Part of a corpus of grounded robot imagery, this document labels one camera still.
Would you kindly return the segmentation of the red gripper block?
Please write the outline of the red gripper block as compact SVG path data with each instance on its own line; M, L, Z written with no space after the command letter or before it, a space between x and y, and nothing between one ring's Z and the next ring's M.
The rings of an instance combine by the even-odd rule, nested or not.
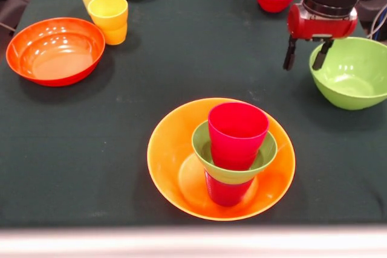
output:
M283 69L292 69L295 58L296 42L298 39L330 39L326 40L317 53L312 68L318 71L322 68L333 39L342 39L350 36L357 25L357 12L353 8L344 18L326 18L310 13L302 4L293 4L287 18L287 27L290 33L287 53Z

